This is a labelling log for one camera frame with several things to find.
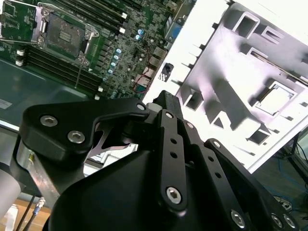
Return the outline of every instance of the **metal rod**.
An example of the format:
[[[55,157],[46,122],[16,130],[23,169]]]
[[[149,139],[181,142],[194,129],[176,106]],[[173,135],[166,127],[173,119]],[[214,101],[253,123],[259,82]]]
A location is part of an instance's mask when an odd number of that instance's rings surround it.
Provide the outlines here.
[[[8,0],[8,1],[16,2],[18,4],[22,4],[22,5],[26,5],[26,6],[31,6],[31,7],[35,7],[35,8],[40,8],[39,6],[31,5],[31,4],[28,4],[28,3],[21,2],[21,1],[16,1],[16,0]]]
[[[282,67],[279,67],[278,65],[276,65],[276,64],[272,63],[271,61],[269,61],[268,59],[262,57],[261,55],[255,53],[255,52],[251,52],[251,55],[254,56],[254,57],[256,57],[257,59],[259,59],[259,60],[265,62],[265,63],[268,63],[268,64],[270,64],[270,65],[276,67],[276,68],[279,69],[280,71],[284,72],[285,74],[291,76],[292,78],[296,79],[298,82],[300,82],[300,83],[304,84],[306,87],[308,87],[308,83],[307,83],[306,81],[300,79],[299,77],[296,77],[295,75],[291,74],[290,72],[284,70]]]
[[[17,40],[9,40],[9,39],[1,39],[1,38],[0,38],[0,41],[5,41],[5,42],[18,42],[18,43],[26,43],[26,44],[32,44],[32,43],[34,43],[33,41],[31,41],[31,42],[25,42],[25,41],[17,41]]]

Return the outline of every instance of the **motherboard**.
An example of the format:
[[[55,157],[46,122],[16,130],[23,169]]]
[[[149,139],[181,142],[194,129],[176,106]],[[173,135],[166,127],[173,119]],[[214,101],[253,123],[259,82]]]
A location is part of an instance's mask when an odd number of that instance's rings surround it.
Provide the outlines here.
[[[195,0],[0,0],[0,58],[95,99],[142,99]]]

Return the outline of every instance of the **bolt hole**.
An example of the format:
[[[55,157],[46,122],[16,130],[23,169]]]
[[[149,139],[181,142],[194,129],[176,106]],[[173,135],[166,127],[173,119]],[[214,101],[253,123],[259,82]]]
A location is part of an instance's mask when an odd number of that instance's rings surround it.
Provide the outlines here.
[[[220,179],[221,175],[218,172],[215,172],[215,175]]]
[[[75,133],[75,134],[73,134],[73,138],[80,139],[80,138],[81,138],[81,135]]]
[[[178,157],[178,155],[176,155],[174,152],[170,152],[170,155],[175,159]]]
[[[177,144],[178,142],[175,139],[170,139],[173,144]]]
[[[52,124],[53,123],[53,119],[47,118],[45,119],[45,122],[48,124]]]

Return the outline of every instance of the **black metal bracket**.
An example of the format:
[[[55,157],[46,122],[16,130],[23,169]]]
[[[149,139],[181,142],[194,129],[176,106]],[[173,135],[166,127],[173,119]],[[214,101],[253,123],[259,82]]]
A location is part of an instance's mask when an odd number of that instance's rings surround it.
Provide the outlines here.
[[[155,102],[157,110],[119,99],[25,111],[12,166],[50,199],[49,230],[299,230],[219,141],[203,143],[176,97]],[[137,152],[82,177],[87,157],[130,143]]]

